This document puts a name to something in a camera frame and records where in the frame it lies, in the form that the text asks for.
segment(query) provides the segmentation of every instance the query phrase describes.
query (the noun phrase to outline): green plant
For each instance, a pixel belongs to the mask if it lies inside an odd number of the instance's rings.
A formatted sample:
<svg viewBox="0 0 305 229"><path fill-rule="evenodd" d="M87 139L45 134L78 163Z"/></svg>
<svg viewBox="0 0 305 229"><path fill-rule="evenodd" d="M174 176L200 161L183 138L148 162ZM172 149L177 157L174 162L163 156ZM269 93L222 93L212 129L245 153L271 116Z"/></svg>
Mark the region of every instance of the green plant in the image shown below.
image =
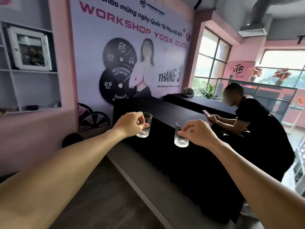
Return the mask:
<svg viewBox="0 0 305 229"><path fill-rule="evenodd" d="M201 95L207 99L212 99L215 91L216 85L207 84L207 82L202 82L200 87L197 87L197 90Z"/></svg>

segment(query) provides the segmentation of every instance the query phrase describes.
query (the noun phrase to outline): black table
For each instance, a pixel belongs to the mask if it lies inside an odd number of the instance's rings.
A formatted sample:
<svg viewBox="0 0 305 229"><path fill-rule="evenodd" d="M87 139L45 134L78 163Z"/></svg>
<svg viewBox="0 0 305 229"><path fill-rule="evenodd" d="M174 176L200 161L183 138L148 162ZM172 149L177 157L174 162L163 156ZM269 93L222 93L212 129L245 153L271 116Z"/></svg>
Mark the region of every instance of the black table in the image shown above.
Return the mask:
<svg viewBox="0 0 305 229"><path fill-rule="evenodd" d="M206 121L204 114L191 111L154 98L116 100L113 124L127 112L142 111L152 114L150 134L124 140L163 174L181 188L204 215L227 224L236 222L244 198L219 160L207 149L190 142L186 148L174 144L177 121Z"/></svg>
<svg viewBox="0 0 305 229"><path fill-rule="evenodd" d="M210 114L217 114L227 119L235 119L236 107L230 107L216 100L209 100L201 96L187 97L183 94L168 94L163 96L163 100L169 103L202 113L202 110Z"/></svg>

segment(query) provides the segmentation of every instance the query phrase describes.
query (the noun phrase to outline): pink phone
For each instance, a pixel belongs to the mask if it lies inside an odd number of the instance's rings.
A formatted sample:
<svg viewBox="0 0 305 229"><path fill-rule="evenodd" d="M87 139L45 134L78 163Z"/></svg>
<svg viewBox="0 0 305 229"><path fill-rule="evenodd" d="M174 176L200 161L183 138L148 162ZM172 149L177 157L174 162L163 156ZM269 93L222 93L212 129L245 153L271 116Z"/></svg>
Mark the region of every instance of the pink phone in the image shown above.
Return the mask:
<svg viewBox="0 0 305 229"><path fill-rule="evenodd" d="M208 116L208 117L211 117L210 113L208 113L207 111L203 110L203 113Z"/></svg>

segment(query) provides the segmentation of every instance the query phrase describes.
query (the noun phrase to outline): black weight plate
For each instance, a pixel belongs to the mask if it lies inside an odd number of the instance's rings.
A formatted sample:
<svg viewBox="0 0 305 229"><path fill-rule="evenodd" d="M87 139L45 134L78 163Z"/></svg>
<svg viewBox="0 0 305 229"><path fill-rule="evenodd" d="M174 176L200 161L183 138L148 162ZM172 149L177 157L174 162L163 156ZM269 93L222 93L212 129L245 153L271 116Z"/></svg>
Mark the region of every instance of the black weight plate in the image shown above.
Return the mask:
<svg viewBox="0 0 305 229"><path fill-rule="evenodd" d="M93 112L91 115L85 117L80 123L80 131L86 131L103 126L109 126L110 119L103 112Z"/></svg>
<svg viewBox="0 0 305 229"><path fill-rule="evenodd" d="M81 104L78 103L78 121L79 123L81 123L81 121L86 118L87 116L92 114L92 109L85 105L85 104Z"/></svg>
<svg viewBox="0 0 305 229"><path fill-rule="evenodd" d="M118 65L106 69L99 80L99 91L103 98L110 104L116 99L132 98L137 89L129 88L129 79L132 70L125 65Z"/></svg>
<svg viewBox="0 0 305 229"><path fill-rule="evenodd" d="M130 42L124 38L113 38L104 48L103 61L106 68L124 64L133 69L137 62L137 54Z"/></svg>

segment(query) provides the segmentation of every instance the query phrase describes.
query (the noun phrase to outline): empty glass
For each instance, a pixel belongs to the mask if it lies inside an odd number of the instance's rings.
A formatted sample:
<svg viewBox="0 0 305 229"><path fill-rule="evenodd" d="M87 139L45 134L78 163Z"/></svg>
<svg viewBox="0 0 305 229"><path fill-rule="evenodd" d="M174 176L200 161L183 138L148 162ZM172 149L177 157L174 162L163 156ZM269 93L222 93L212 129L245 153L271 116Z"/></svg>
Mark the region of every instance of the empty glass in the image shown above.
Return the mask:
<svg viewBox="0 0 305 229"><path fill-rule="evenodd" d="M151 125L152 118L153 118L153 116L151 114L147 113L147 112L143 112L143 116L144 116L144 119L145 119L145 123L148 123L149 127L143 129L141 132L139 132L137 134L137 136L140 137L140 138L148 137L149 131L150 131L150 125Z"/></svg>
<svg viewBox="0 0 305 229"><path fill-rule="evenodd" d="M189 139L181 137L178 135L178 132L183 129L183 127L187 124L187 121L178 121L176 123L176 131L175 131L175 145L181 148L185 148L189 146Z"/></svg>

